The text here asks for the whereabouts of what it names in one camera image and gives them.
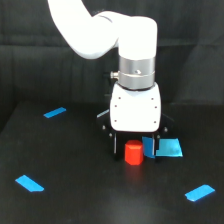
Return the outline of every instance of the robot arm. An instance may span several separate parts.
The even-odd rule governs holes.
[[[156,55],[157,25],[146,17],[129,17],[102,12],[92,17],[81,0],[48,0],[58,30],[81,57],[96,59],[119,47],[119,55],[129,60]]]
[[[48,3],[58,30],[81,57],[96,59],[118,47],[118,82],[110,104],[114,130],[156,131],[161,115],[159,88],[154,82],[156,22],[115,12],[92,17],[81,0],[48,0]]]
[[[92,17],[81,0],[48,0],[58,30],[81,57],[96,59],[115,47],[118,33],[102,16]]]

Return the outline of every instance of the blue tape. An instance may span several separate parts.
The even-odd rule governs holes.
[[[193,191],[190,191],[189,193],[185,194],[185,196],[190,201],[197,201],[198,199],[203,198],[204,196],[211,194],[214,191],[215,190],[209,185],[202,185],[201,187],[198,187]]]
[[[45,116],[46,118],[51,118],[51,117],[53,117],[53,116],[56,116],[56,115],[58,115],[58,114],[60,114],[60,113],[65,112],[65,111],[66,111],[65,108],[60,107],[60,108],[58,108],[58,109],[56,109],[56,110],[53,110],[53,111],[51,111],[51,112],[49,112],[49,113],[44,114],[44,116]]]
[[[182,150],[178,139],[160,139],[156,156],[182,157]]]
[[[144,155],[149,158],[155,158],[155,156],[152,154],[152,150],[154,147],[153,141],[154,140],[152,138],[142,137],[143,152],[144,152]]]
[[[15,180],[18,184],[22,185],[24,188],[26,188],[30,192],[34,191],[43,191],[44,188],[41,187],[39,184],[35,183],[33,180],[31,180],[26,175],[23,175]]]

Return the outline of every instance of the black background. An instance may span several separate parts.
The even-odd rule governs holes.
[[[117,71],[117,49],[83,59],[61,37],[46,0],[0,0],[0,130],[13,113],[0,135],[0,220],[223,224],[224,1],[84,2],[92,15],[110,10],[158,23],[156,82],[184,157],[146,159],[137,169],[115,163],[95,123],[108,107],[93,104],[110,100],[102,75]],[[47,121],[55,105],[73,106]],[[24,174],[45,191],[16,185]],[[186,200],[202,184],[216,192]]]
[[[156,81],[167,103],[223,104],[224,2],[220,0],[85,0],[92,15],[110,10],[158,23]],[[1,124],[16,103],[109,102],[105,71],[117,49],[85,60],[55,27],[46,0],[0,0]]]

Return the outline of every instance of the black table surface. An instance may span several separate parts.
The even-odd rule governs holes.
[[[169,105],[183,158],[114,161],[96,125],[105,105],[72,105],[50,119],[53,105],[18,104],[0,134],[0,223],[224,223],[224,107]],[[44,187],[30,193],[27,175]],[[208,184],[196,202],[185,193]]]

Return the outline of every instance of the silver metal ring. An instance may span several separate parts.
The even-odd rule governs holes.
[[[150,75],[132,75],[118,72],[118,83],[128,89],[146,89],[150,88],[154,84],[155,72]]]

